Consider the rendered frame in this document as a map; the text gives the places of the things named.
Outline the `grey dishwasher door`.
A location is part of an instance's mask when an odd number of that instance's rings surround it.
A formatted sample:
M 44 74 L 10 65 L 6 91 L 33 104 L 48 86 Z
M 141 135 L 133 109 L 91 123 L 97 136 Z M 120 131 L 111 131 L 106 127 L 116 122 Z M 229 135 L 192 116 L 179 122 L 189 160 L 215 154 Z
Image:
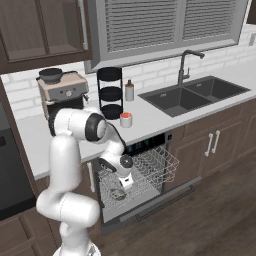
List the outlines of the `grey dishwasher door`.
M 103 210 L 102 234 L 107 235 L 129 223 L 135 215 L 150 209 L 154 205 L 165 203 L 169 199 L 185 192 L 190 185 L 201 180 L 201 177 L 194 178 L 183 185 L 175 187 L 170 191 L 157 195 L 154 190 L 145 192 L 141 197 L 131 199 L 119 208 L 112 207 L 109 210 Z

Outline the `dishwasher with dark control panel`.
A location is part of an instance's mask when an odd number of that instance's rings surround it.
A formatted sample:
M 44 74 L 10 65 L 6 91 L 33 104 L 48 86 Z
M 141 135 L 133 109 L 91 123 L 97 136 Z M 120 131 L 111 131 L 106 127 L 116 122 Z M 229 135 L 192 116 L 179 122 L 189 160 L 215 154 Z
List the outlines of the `dishwasher with dark control panel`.
M 128 154 L 129 156 L 133 157 L 136 154 L 140 154 L 144 151 L 150 150 L 150 149 L 158 147 L 160 145 L 163 145 L 165 147 L 165 149 L 168 151 L 168 143 L 171 138 L 172 138 L 171 133 L 167 133 L 167 134 L 162 133 L 160 135 L 156 135 L 151 138 L 144 139 L 140 142 L 136 142 L 132 145 L 127 146 L 126 150 L 125 150 L 125 154 Z M 100 207 L 101 207 L 100 222 L 101 222 L 101 228 L 102 228 L 104 206 L 101 202 L 98 172 L 100 170 L 104 170 L 104 169 L 99 165 L 98 159 L 95 159 L 93 161 L 93 164 L 94 164 L 94 167 L 96 168 L 96 181 L 97 181 L 96 188 L 97 188 L 99 203 L 100 203 Z M 165 182 L 163 184 L 161 193 L 159 195 L 164 193 L 164 186 L 166 183 L 167 182 Z

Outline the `grey cup with red inside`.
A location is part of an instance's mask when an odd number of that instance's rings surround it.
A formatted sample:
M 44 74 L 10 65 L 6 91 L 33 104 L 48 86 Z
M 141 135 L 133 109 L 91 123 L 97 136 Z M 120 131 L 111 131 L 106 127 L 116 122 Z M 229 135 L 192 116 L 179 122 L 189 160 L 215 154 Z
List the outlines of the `grey cup with red inside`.
M 120 114 L 120 125 L 123 128 L 130 128 L 132 126 L 132 114 L 130 112 Z

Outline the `dark wood cupboard door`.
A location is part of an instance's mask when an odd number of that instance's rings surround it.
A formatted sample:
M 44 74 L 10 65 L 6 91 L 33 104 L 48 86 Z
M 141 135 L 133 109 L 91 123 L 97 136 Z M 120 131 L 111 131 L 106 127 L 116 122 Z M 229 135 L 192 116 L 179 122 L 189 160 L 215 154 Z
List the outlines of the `dark wood cupboard door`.
M 212 149 L 210 170 L 217 171 L 233 161 L 244 126 L 244 118 L 230 121 L 218 128 L 217 145 Z
M 204 132 L 171 146 L 172 154 L 179 160 L 173 181 L 174 187 L 200 176 L 204 160 L 208 158 L 204 153 L 207 150 L 209 133 L 213 134 L 212 131 Z

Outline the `black three-tier round stand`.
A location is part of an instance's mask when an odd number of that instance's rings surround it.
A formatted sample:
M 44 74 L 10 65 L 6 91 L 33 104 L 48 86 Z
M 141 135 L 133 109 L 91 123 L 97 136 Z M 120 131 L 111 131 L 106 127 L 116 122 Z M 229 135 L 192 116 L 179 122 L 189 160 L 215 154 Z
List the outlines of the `black three-tier round stand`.
M 123 112 L 122 69 L 104 67 L 97 71 L 99 107 L 105 118 L 116 120 Z

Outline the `grey soap dispenser bottle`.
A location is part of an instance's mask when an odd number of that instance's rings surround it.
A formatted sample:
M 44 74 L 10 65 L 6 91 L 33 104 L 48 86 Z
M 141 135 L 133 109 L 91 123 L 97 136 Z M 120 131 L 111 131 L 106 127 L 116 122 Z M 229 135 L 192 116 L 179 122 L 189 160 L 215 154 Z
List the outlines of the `grey soap dispenser bottle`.
M 125 100 L 134 100 L 134 84 L 132 83 L 131 80 L 128 80 L 127 84 L 125 85 Z

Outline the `dark wood false drawer front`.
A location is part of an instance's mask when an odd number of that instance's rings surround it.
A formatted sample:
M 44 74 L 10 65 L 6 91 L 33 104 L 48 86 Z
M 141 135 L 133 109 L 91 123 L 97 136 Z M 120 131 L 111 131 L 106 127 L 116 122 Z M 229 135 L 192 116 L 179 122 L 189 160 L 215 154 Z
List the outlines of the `dark wood false drawer front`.
M 237 118 L 240 115 L 241 108 L 242 105 L 239 104 L 186 124 L 184 128 L 184 138 L 196 135 L 219 124 Z

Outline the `dark grey double sink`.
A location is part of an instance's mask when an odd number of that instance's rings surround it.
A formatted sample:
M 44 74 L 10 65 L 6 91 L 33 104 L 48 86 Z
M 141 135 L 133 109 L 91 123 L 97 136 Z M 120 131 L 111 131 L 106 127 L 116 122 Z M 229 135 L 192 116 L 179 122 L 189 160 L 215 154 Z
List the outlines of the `dark grey double sink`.
M 206 76 L 183 83 L 139 94 L 139 97 L 170 117 L 180 116 L 248 92 L 249 89 L 215 76 Z

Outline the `black oven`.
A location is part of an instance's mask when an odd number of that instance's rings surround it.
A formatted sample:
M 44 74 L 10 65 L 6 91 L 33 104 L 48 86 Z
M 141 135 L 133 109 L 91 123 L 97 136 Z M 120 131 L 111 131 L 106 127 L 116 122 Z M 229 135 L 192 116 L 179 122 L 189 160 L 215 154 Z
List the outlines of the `black oven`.
M 36 197 L 0 103 L 0 221 L 33 208 Z

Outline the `beige and black coffee machine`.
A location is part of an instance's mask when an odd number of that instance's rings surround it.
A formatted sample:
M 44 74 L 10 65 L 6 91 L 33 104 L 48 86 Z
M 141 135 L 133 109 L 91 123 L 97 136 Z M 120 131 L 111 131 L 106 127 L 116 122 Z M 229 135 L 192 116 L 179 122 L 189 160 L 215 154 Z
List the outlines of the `beige and black coffee machine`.
M 83 109 L 83 98 L 89 92 L 87 80 L 77 71 L 63 72 L 60 68 L 47 68 L 39 72 L 38 83 L 44 116 L 52 136 L 53 122 L 62 108 Z

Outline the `dark grey tap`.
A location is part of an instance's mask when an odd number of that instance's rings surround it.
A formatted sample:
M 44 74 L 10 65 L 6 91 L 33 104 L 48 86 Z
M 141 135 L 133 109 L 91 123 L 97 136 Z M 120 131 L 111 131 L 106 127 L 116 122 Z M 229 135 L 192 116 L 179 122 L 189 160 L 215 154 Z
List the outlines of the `dark grey tap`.
M 180 63 L 180 69 L 179 69 L 179 73 L 178 73 L 178 81 L 177 81 L 177 85 L 181 86 L 183 81 L 185 79 L 190 78 L 190 68 L 188 68 L 187 73 L 184 73 L 184 65 L 185 65 L 185 57 L 187 55 L 194 55 L 194 56 L 198 56 L 200 59 L 203 59 L 205 57 L 205 54 L 202 52 L 198 52 L 198 51 L 193 51 L 193 50 L 185 50 L 182 55 L 181 55 L 181 63 Z

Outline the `dark wood corner base cupboard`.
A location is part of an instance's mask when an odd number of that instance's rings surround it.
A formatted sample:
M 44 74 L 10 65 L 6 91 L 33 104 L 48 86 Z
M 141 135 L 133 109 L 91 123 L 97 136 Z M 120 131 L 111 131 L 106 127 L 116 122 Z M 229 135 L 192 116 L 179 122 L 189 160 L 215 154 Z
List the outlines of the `dark wood corner base cupboard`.
M 243 110 L 248 114 L 245 134 L 242 141 L 241 156 L 256 150 L 256 98 L 244 104 Z

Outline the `grey window with blinds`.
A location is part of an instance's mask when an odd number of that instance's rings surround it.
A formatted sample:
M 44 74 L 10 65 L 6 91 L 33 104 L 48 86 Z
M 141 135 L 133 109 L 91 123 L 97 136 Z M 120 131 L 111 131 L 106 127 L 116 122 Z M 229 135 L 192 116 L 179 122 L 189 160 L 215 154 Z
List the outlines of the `grey window with blinds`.
M 236 45 L 249 0 L 88 0 L 86 71 Z

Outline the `dark wood small wall cupboard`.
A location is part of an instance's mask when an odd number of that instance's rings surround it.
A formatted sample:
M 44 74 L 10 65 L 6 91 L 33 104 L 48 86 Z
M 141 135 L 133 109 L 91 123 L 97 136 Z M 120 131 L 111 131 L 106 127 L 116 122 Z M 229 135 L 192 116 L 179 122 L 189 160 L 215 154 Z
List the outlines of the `dark wood small wall cupboard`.
M 252 0 L 248 13 L 247 24 L 256 25 L 256 0 Z

